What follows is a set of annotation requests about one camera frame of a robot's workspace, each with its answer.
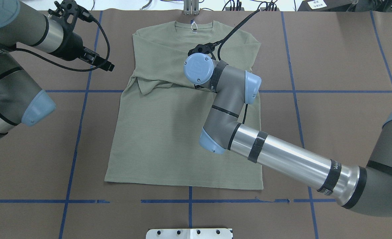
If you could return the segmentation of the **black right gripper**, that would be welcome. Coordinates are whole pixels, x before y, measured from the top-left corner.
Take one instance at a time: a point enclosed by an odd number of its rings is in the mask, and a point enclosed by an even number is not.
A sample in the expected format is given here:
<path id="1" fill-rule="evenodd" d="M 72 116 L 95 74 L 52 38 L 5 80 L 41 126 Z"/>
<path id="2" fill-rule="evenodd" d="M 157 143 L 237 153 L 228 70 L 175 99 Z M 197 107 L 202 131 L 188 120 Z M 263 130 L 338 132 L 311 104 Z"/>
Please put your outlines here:
<path id="1" fill-rule="evenodd" d="M 215 50 L 216 44 L 215 43 L 206 43 L 206 44 L 198 44 L 196 47 L 193 49 L 190 49 L 187 53 L 188 56 L 194 54 L 194 53 L 203 53 L 206 55 L 214 55 L 214 50 Z"/>

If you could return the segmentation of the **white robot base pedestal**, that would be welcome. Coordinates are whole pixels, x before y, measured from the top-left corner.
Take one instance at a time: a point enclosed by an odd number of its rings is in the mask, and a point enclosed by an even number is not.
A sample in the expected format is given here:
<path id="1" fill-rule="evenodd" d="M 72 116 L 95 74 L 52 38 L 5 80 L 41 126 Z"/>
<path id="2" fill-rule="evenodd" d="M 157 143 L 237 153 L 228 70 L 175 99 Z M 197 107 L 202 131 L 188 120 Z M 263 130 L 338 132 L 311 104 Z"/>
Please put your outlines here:
<path id="1" fill-rule="evenodd" d="M 229 228 L 150 229 L 146 239 L 233 239 Z"/>

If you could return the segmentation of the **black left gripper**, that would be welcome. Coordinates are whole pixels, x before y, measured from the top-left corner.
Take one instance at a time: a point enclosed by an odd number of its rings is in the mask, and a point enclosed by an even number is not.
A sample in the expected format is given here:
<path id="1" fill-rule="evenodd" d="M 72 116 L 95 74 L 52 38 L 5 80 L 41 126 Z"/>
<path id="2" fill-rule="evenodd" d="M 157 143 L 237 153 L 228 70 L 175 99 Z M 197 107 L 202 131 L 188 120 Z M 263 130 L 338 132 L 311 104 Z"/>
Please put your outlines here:
<path id="1" fill-rule="evenodd" d="M 55 1 L 54 4 L 56 10 L 49 9 L 48 13 L 62 27 L 63 37 L 60 46 L 49 54 L 66 61 L 81 59 L 95 67 L 99 67 L 99 69 L 112 72 L 115 65 L 94 51 L 84 47 L 81 36 L 74 33 L 78 19 L 91 23 L 95 22 L 94 16 L 74 0 L 63 0 L 61 3 Z"/>

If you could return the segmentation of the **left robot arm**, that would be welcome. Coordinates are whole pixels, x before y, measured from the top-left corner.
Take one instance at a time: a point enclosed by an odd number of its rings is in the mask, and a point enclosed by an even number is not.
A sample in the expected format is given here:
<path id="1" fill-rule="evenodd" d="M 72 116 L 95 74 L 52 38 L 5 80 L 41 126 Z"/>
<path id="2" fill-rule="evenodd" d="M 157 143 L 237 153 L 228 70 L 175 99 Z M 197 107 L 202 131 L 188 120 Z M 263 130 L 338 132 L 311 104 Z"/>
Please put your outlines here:
<path id="1" fill-rule="evenodd" d="M 74 33 L 77 20 L 96 23 L 107 38 L 100 22 L 74 0 L 54 2 L 56 9 L 48 14 L 33 9 L 19 0 L 0 0 L 0 139 L 23 123 L 33 126 L 56 109 L 49 97 L 11 52 L 30 53 L 66 70 L 81 72 L 47 59 L 31 50 L 17 47 L 22 43 L 65 61 L 80 59 L 92 66 L 85 69 L 113 71 L 114 64 L 94 50 L 84 47 L 81 36 Z"/>

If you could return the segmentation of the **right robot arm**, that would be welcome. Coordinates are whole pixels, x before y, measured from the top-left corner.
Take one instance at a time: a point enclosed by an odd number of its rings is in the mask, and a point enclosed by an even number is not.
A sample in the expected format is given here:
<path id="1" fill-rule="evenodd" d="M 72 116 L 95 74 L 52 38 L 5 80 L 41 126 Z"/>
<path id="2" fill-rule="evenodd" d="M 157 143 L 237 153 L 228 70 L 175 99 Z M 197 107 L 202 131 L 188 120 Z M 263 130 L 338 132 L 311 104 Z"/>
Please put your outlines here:
<path id="1" fill-rule="evenodd" d="M 189 50 L 183 66 L 193 85 L 216 93 L 199 138 L 202 148 L 237 153 L 333 197 L 355 213 L 392 217 L 392 113 L 367 165 L 344 165 L 238 122 L 244 105 L 254 103 L 262 80 L 212 59 L 214 48 L 211 43 L 197 45 Z"/>

